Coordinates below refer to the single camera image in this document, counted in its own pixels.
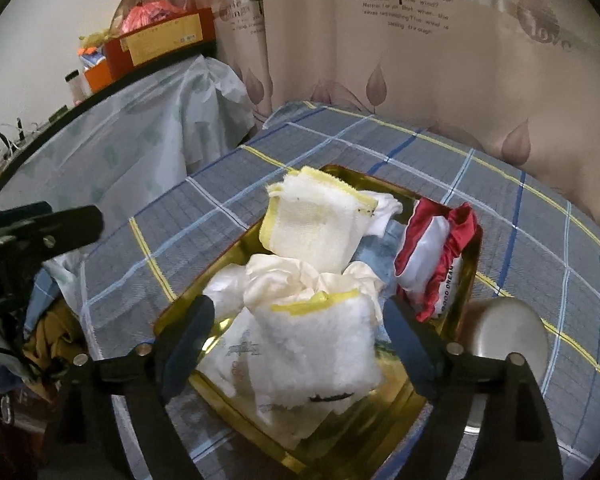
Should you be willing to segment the light blue fluffy towel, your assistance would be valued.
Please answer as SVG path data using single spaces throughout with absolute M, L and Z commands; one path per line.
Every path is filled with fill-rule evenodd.
M 366 263 L 386 285 L 393 283 L 394 259 L 402 247 L 404 224 L 391 220 L 383 237 L 364 236 L 352 260 Z

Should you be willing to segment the stainless steel bowl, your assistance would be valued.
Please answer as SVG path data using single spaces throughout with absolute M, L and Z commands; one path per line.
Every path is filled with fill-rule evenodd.
M 539 315 L 525 302 L 512 297 L 472 300 L 460 316 L 457 341 L 477 358 L 504 361 L 509 353 L 521 354 L 542 386 L 548 338 Z

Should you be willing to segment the white green dotted cover sheet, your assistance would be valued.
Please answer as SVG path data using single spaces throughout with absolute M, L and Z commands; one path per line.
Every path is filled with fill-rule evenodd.
M 60 287 L 95 326 L 152 321 L 236 233 L 189 176 L 230 154 L 255 124 L 234 70 L 191 58 L 45 131 L 0 186 L 0 210 L 98 207 L 102 238 L 54 265 Z

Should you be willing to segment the white printed cloth bag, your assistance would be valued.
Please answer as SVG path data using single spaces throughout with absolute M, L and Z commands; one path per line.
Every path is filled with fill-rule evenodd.
M 231 263 L 215 273 L 202 291 L 212 300 L 215 322 L 223 333 L 210 344 L 197 370 L 260 431 L 295 448 L 314 434 L 332 414 L 332 408 L 311 402 L 285 408 L 272 396 L 254 390 L 254 382 L 264 377 L 266 353 L 260 328 L 242 302 L 245 284 L 246 269 Z

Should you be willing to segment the red white fabric pouch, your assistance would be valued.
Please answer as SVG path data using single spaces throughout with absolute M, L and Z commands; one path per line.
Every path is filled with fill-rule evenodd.
M 393 275 L 396 293 L 412 306 L 417 321 L 441 318 L 451 307 L 462 253 L 478 227 L 468 203 L 453 209 L 425 197 L 415 203 L 393 260 Z

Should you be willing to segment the small white fluffy cloth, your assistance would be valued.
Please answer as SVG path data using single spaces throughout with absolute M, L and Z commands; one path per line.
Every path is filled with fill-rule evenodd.
M 364 235 L 383 238 L 389 221 L 393 216 L 403 211 L 403 205 L 390 193 L 362 191 L 362 194 L 373 198 L 377 202 L 372 215 L 372 222 L 370 222 Z

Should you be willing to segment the white yellow-edged towel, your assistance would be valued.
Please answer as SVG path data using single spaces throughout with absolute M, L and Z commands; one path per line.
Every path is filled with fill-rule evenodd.
M 357 289 L 257 308 L 254 392 L 285 408 L 365 396 L 382 382 L 376 325 L 373 299 Z

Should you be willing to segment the cream fluffy towel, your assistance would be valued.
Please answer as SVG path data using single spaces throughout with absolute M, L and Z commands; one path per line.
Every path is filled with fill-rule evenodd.
M 385 283 L 362 261 L 352 261 L 341 273 L 318 272 L 309 263 L 255 254 L 247 264 L 231 263 L 213 275 L 204 288 L 222 320 L 243 308 L 285 312 L 292 316 L 329 309 L 349 299 L 362 299 L 381 321 L 379 293 Z

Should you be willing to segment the beige leaf print curtain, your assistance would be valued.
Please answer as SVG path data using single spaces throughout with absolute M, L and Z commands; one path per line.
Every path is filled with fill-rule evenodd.
M 600 226 L 600 0 L 168 0 L 268 116 L 308 100 L 478 148 Z

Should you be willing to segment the red yellow cardboard box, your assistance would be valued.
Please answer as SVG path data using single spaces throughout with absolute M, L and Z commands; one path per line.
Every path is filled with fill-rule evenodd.
M 113 80 L 163 55 L 215 40 L 213 12 L 203 8 L 128 32 L 104 44 Z

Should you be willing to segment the orange box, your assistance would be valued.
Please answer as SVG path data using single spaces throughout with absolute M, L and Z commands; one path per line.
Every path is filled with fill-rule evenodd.
M 103 60 L 95 66 L 84 70 L 84 77 L 92 93 L 97 93 L 114 82 L 107 60 Z

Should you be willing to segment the red plastic bag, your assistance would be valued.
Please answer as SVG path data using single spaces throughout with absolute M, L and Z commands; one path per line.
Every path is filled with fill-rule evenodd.
M 184 10 L 166 0 L 152 0 L 133 6 L 122 20 L 120 30 L 122 35 L 148 25 L 156 24 L 183 14 Z

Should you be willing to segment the gold red tin tray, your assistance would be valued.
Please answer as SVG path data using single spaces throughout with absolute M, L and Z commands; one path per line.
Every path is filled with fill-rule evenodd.
M 330 164 L 321 170 L 357 190 L 392 194 L 403 205 L 404 213 L 396 217 L 396 221 L 402 224 L 406 224 L 413 203 L 419 198 L 408 188 L 347 167 Z M 250 226 L 194 278 L 181 297 L 160 314 L 154 325 L 156 336 L 184 316 L 186 309 L 216 272 L 231 263 L 244 264 L 253 254 L 265 252 L 258 237 L 261 223 L 262 219 L 259 219 Z M 457 294 L 451 307 L 441 318 L 429 321 L 440 335 L 454 335 L 457 320 L 471 297 L 481 242 L 482 227 L 479 226 L 478 233 L 462 253 Z M 376 337 L 375 351 L 382 373 L 380 386 L 342 414 L 332 413 L 312 436 L 301 440 L 295 448 L 288 448 L 260 431 L 199 370 L 196 369 L 189 377 L 189 383 L 230 428 L 296 474 L 310 479 L 370 479 L 406 437 L 425 406 L 425 399 L 412 387 L 396 352 L 390 347 L 388 337 Z

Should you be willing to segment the small yellow cloth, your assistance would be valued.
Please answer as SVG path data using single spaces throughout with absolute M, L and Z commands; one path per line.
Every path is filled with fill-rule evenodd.
M 274 255 L 318 272 L 340 273 L 373 222 L 378 200 L 331 174 L 304 166 L 266 187 L 259 240 Z

